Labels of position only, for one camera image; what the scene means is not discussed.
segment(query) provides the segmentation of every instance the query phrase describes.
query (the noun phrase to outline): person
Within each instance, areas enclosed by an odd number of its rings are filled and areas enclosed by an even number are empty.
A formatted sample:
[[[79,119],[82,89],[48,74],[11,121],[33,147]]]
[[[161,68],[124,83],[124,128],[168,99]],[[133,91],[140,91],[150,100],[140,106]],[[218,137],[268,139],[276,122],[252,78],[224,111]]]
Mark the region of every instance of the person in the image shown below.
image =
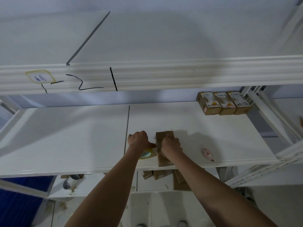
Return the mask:
[[[138,159],[143,150],[156,147],[156,144],[148,141],[145,131],[129,135],[127,142],[129,147],[125,155],[83,200],[65,227],[117,227],[119,225],[130,194]],[[161,151],[179,169],[217,227],[277,227],[242,195],[187,157],[177,138],[165,137]],[[181,222],[180,226],[188,225],[186,222]]]

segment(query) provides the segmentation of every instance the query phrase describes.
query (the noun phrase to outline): blue surface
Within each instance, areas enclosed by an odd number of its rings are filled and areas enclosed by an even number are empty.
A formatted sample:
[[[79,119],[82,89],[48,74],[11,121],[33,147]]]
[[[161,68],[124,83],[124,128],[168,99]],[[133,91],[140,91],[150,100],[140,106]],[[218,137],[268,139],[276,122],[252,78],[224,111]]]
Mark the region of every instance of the blue surface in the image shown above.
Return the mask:
[[[8,182],[47,191],[53,176],[3,179]],[[29,227],[42,198],[0,189],[0,227]]]

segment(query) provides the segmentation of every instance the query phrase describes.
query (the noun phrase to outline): sealed box with white label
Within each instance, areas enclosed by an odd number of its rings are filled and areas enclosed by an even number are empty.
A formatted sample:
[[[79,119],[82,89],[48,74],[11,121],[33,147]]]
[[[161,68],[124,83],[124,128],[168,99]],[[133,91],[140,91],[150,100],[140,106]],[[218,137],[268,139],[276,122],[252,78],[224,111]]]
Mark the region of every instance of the sealed box with white label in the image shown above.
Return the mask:
[[[218,98],[219,103],[222,106],[219,115],[232,115],[235,113],[237,108],[226,92],[214,92],[214,95]]]
[[[218,99],[212,92],[199,92],[197,101],[206,115],[219,114],[222,109]]]
[[[227,92],[227,94],[237,107],[234,115],[246,114],[252,108],[240,92]]]

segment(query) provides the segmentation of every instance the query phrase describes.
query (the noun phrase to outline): black marker line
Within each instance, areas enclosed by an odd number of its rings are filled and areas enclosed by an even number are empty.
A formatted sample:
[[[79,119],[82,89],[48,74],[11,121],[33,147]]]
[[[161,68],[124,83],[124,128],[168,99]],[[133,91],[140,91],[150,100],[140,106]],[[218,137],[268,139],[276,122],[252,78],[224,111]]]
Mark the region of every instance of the black marker line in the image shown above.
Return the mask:
[[[80,84],[80,86],[79,86],[79,90],[80,91],[82,91],[82,90],[87,90],[87,89],[93,89],[93,88],[104,88],[104,87],[90,87],[90,88],[84,88],[84,89],[80,89],[80,87],[82,86],[82,84],[83,84],[83,81],[81,80],[81,84]]]
[[[93,34],[97,31],[97,29],[100,27],[100,25],[105,21],[105,19],[108,17],[108,15],[111,13],[111,11],[108,11],[108,13],[105,15],[105,17],[100,21],[100,23],[94,28],[94,30],[89,34],[89,36],[86,38],[86,40],[82,43],[82,45],[77,49],[77,51],[71,56],[71,58],[66,62],[66,65],[70,65],[69,63],[72,61],[72,59],[77,56],[77,54],[80,52],[80,50],[84,47],[84,45],[89,41],[89,39],[93,36]]]
[[[60,82],[64,82],[64,80],[61,80],[61,81],[58,81],[58,82],[54,82],[54,83],[51,83],[51,84],[56,84],[56,83],[60,83]]]
[[[43,84],[41,84],[41,86],[43,87]],[[44,88],[44,87],[43,87]],[[47,93],[47,90],[44,88],[45,92]]]
[[[116,81],[115,81],[115,79],[114,79],[112,67],[109,67],[109,69],[110,69],[110,71],[111,71],[111,73],[112,73],[112,78],[113,78],[113,81],[114,81],[114,85],[115,85],[116,91],[118,91],[117,86],[116,86]]]

